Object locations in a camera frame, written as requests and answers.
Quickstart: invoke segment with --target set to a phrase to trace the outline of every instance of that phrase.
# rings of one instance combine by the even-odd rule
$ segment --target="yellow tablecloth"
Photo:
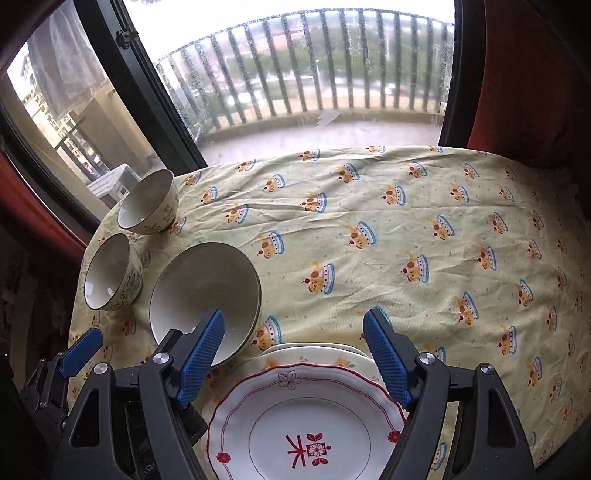
[[[215,166],[176,182],[174,224],[132,235],[145,270],[131,307],[95,313],[83,298],[99,244],[121,231],[118,206],[86,250],[70,341],[94,325],[105,347],[71,382],[70,401],[95,363],[128,367],[151,355],[158,276],[181,251],[215,241],[241,249],[261,278],[258,326],[234,365],[280,342],[367,352],[362,317],[379,306],[419,350],[449,365],[496,366],[536,465],[589,414],[589,235],[576,189],[560,176],[476,151],[365,147]]]

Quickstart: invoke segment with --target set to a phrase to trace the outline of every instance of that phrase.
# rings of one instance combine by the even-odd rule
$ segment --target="white bowl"
[[[109,237],[90,261],[84,281],[84,300],[92,310],[119,310],[142,288],[142,262],[124,233]]]
[[[164,230],[176,217],[178,191],[170,170],[157,170],[124,198],[117,222],[124,230],[152,235]]]
[[[295,348],[301,346],[321,346],[325,348],[333,348],[336,350],[344,350],[346,352],[356,353],[357,355],[365,355],[361,350],[350,345],[343,345],[342,343],[318,343],[318,342],[293,342],[293,343],[280,343],[279,345],[273,345],[272,347],[265,350],[261,355],[267,355],[268,353],[276,352],[277,350],[285,350],[287,348]]]
[[[248,257],[226,244],[195,245],[166,266],[150,300],[150,326],[157,343],[170,329],[193,331],[207,309],[219,309],[225,334],[212,365],[244,346],[261,307],[261,283]]]

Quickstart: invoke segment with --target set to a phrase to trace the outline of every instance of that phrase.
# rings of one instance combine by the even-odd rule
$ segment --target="balcony floor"
[[[335,122],[326,127],[300,125],[280,128],[219,142],[204,140],[199,149],[209,165],[216,165],[314,148],[437,145],[440,133],[441,125],[422,122]]]

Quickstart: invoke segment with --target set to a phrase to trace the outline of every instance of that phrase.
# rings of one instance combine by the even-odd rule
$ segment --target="blue gripper pad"
[[[363,332],[388,393],[408,410],[413,397],[408,389],[407,370],[371,311],[363,317]]]
[[[88,329],[61,358],[59,374],[62,378],[75,377],[88,360],[103,346],[103,334],[98,328]]]
[[[189,402],[197,397],[207,370],[212,366],[217,349],[222,343],[224,324],[223,313],[216,310],[195,348],[187,357],[180,371],[180,386],[176,396],[177,404],[181,409],[186,408]]]

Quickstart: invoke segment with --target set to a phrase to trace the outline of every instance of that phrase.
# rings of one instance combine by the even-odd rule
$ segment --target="bowl rim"
[[[88,298],[86,297],[86,284],[88,282],[88,272],[90,271],[90,268],[92,267],[92,264],[94,263],[99,251],[101,248],[103,248],[107,242],[109,240],[111,240],[112,238],[116,238],[119,235],[122,235],[125,237],[125,239],[127,240],[127,246],[128,246],[128,250],[127,250],[127,266],[125,267],[125,272],[123,273],[121,280],[119,281],[119,285],[117,286],[116,290],[113,292],[113,295],[111,295],[111,297],[109,298],[109,300],[107,300],[104,304],[102,304],[100,307],[94,308],[91,307],[88,303]],[[111,300],[113,300],[113,298],[115,298],[115,296],[117,295],[117,293],[119,292],[119,290],[121,289],[121,285],[123,285],[123,281],[125,280],[125,274],[127,273],[127,268],[129,267],[129,261],[131,259],[131,249],[133,248],[133,245],[131,245],[131,240],[129,239],[129,237],[127,235],[125,235],[123,232],[118,232],[115,233],[113,235],[111,235],[107,240],[105,240],[103,242],[103,244],[96,250],[95,254],[92,256],[92,260],[90,260],[90,263],[88,264],[88,269],[86,270],[86,275],[84,276],[84,289],[83,289],[83,293],[84,293],[84,302],[86,303],[86,306],[90,309],[90,310],[101,310],[104,309]]]
[[[162,202],[164,201],[164,199],[166,198],[166,195],[168,195],[168,193],[170,192],[170,187],[172,185],[174,185],[174,173],[167,169],[167,168],[161,168],[160,170],[156,170],[153,171],[150,175],[146,175],[143,179],[141,179],[138,183],[138,185],[140,183],[142,183],[143,181],[147,180],[148,178],[150,178],[152,175],[156,175],[156,174],[162,174],[163,171],[167,171],[168,172],[168,176],[170,177],[170,185],[168,186],[168,191],[166,192],[166,194],[164,195],[164,198],[162,199],[162,201],[156,205],[156,207],[154,208],[154,210],[152,210],[147,216],[146,218],[144,218],[141,222],[138,222],[134,225],[130,225],[130,226],[123,226],[121,225],[121,207],[125,204],[125,202],[129,199],[129,197],[131,197],[133,195],[133,192],[135,190],[135,187],[137,187],[137,185],[134,187],[133,190],[131,190],[123,199],[123,201],[121,202],[121,205],[119,205],[119,211],[117,212],[117,225],[119,226],[119,228],[122,228],[123,230],[131,230],[132,228],[136,228],[137,226],[140,226],[142,223],[144,223],[148,218],[150,218],[151,215],[154,214],[154,212],[156,210],[158,210],[158,208],[160,207],[160,205],[162,205]]]
[[[239,248],[237,248],[237,247],[235,247],[233,245],[226,244],[224,242],[204,242],[202,244],[192,245],[189,248],[187,248],[187,249],[183,250],[182,252],[180,252],[170,262],[168,262],[168,264],[164,267],[164,269],[162,270],[162,272],[160,272],[160,275],[158,276],[158,279],[154,283],[154,288],[152,289],[152,295],[150,295],[150,304],[148,305],[148,320],[150,321],[150,330],[152,332],[152,337],[154,338],[154,341],[156,342],[156,344],[158,344],[158,340],[156,339],[156,335],[154,334],[154,325],[152,324],[152,301],[154,299],[154,292],[156,291],[156,287],[158,286],[158,283],[160,283],[160,280],[162,280],[162,276],[166,273],[166,271],[170,268],[170,266],[175,262],[176,259],[178,259],[179,257],[181,257],[183,254],[185,254],[189,250],[193,250],[193,249],[196,249],[198,247],[203,247],[203,245],[211,245],[211,244],[219,244],[219,245],[223,245],[224,247],[230,247],[230,248],[238,251],[248,261],[248,264],[251,266],[251,268],[252,268],[252,270],[253,270],[253,272],[255,274],[256,287],[257,287],[256,288],[256,293],[257,293],[257,297],[258,297],[258,301],[257,301],[257,305],[256,305],[256,313],[254,315],[254,318],[252,319],[252,325],[251,325],[250,329],[248,330],[248,334],[244,337],[244,340],[242,341],[242,343],[240,345],[238,345],[232,351],[232,353],[230,353],[226,358],[224,358],[223,360],[219,361],[218,363],[212,364],[210,366],[210,368],[213,368],[213,367],[218,367],[219,365],[222,365],[223,363],[225,363],[225,362],[229,361],[230,359],[232,359],[246,345],[246,343],[251,338],[252,332],[254,331],[254,329],[256,327],[256,323],[258,321],[258,318],[259,318],[259,316],[261,314],[261,304],[262,304],[261,278],[260,278],[258,272],[256,271],[256,268],[255,268],[254,264],[252,263],[251,259],[248,258],[248,255],[246,255],[246,253],[244,253],[242,250],[240,250]]]

